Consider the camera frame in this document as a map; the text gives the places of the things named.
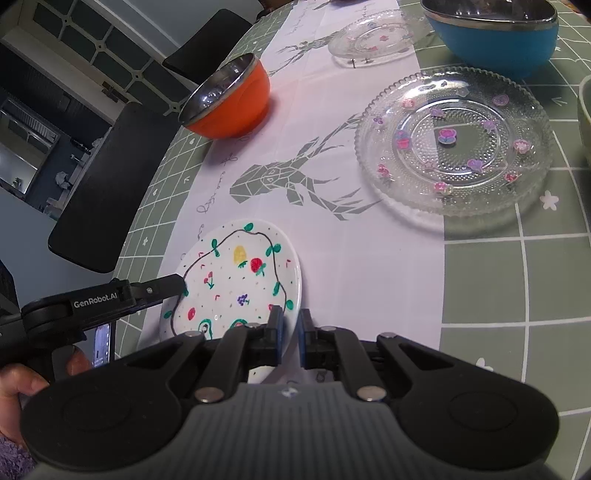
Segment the green grid tablecloth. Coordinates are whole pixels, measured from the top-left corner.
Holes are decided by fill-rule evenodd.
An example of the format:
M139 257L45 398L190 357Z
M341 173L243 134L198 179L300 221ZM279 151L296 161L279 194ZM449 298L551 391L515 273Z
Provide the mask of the green grid tablecloth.
M420 3L400 0L420 12ZM442 351L525 381L560 412L560 433L548 459L564 478L591 466L591 170L577 124L581 80L591 74L591 25L558 1L559 40L553 58L522 84L551 119L557 149L544 190L559 198L501 227L475 220L477 237L445 223ZM260 56L293 5L254 25L230 54ZM460 64L438 37L415 46L421 68ZM178 213L211 143L181 129L146 192L114 275L145 281L158 274ZM117 356L137 347L145 311L118 321Z

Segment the green bowl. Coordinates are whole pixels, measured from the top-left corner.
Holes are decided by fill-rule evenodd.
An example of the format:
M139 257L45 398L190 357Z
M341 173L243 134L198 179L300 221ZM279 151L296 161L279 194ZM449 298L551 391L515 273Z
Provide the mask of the green bowl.
M579 132L585 147L585 156L591 166L591 75L585 77L579 87Z

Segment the metal rivet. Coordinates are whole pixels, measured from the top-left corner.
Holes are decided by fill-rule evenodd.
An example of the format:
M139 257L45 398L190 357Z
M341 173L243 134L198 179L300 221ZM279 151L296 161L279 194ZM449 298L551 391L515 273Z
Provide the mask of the metal rivet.
M386 391L382 387L369 385L357 390L357 396L364 401L380 401L385 398Z
M216 387L203 387L195 392L195 398L202 403L215 403L223 398L223 391Z

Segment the glass plate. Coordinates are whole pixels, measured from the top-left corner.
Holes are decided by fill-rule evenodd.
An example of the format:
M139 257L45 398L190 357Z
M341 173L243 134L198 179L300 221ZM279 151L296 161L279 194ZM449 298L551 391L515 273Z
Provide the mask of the glass plate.
M540 185L555 151L527 90L486 70L445 67L399 80L365 110L355 152L387 196L443 215L511 206Z
M397 54L431 31L427 18L386 10L357 20L330 41L329 52L349 60L376 59Z

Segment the orange bowl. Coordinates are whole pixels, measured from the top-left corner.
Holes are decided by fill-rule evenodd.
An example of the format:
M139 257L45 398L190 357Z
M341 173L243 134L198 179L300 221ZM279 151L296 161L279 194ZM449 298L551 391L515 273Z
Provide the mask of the orange bowl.
M204 137L239 137L265 118L270 91L269 76L261 62L246 53L205 80L189 97L178 120Z

